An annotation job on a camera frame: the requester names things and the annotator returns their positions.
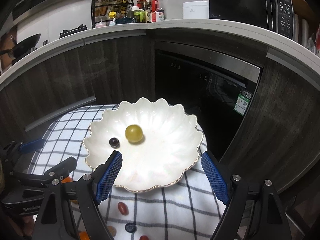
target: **blueberry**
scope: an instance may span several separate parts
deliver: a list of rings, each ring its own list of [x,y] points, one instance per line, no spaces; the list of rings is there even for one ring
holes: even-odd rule
[[[128,232],[128,233],[133,233],[135,231],[137,231],[137,227],[134,223],[128,223],[124,226],[124,229]]]
[[[111,145],[112,148],[118,148],[120,145],[120,142],[118,138],[113,137],[109,140],[109,144]]]

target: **checkered towel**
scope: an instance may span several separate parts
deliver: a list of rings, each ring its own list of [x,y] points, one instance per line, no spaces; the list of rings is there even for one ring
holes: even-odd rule
[[[44,174],[70,156],[78,161],[76,170],[70,174],[73,180],[91,173],[92,169],[84,161],[88,152],[82,140],[90,136],[92,121],[100,120],[105,109],[115,110],[117,106],[85,106],[55,121],[45,133],[44,147],[35,153],[28,173]],[[205,137],[200,150],[207,150]],[[128,206],[129,215],[118,211],[118,202]],[[109,198],[99,205],[106,224],[116,228],[115,240],[138,240],[142,235],[150,240],[209,239],[224,209],[225,205],[216,199],[210,188],[201,160],[175,185],[138,194],[113,187]],[[73,205],[73,210],[78,229],[85,231],[79,207]],[[125,231],[126,223],[136,224],[137,231]]]

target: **white kitchen countertop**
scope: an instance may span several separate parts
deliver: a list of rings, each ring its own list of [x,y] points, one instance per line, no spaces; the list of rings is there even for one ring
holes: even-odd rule
[[[74,33],[31,52],[0,76],[0,90],[40,62],[67,50],[92,42],[144,35],[146,30],[182,28],[202,29],[243,36],[268,45],[267,56],[298,73],[320,90],[320,58],[300,44],[272,31],[239,22],[216,19],[179,19],[155,23],[107,26]]]

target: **blue mesh gripper pad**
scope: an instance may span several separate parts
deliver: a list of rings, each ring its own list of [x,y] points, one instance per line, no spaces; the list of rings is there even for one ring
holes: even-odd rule
[[[202,154],[201,165],[217,199],[226,205],[230,200],[227,184],[206,152]]]
[[[36,150],[39,150],[43,148],[44,140],[38,139],[32,142],[24,143],[20,146],[20,152],[22,154],[35,152]]]
[[[118,176],[121,166],[122,155],[119,152],[117,153],[116,157],[113,159],[112,163],[107,168],[106,172],[97,185],[97,194],[95,200],[98,203],[101,203],[101,201],[108,198],[112,185],[115,182],[116,177]]]

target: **orange cherry tomato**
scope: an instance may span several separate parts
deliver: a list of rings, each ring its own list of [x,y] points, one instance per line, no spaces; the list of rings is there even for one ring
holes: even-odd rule
[[[71,179],[71,178],[68,176],[68,177],[66,177],[66,178],[62,181],[62,183],[72,182],[72,181],[73,181],[73,179]]]
[[[79,237],[80,237],[80,240],[90,240],[87,232],[80,232]]]

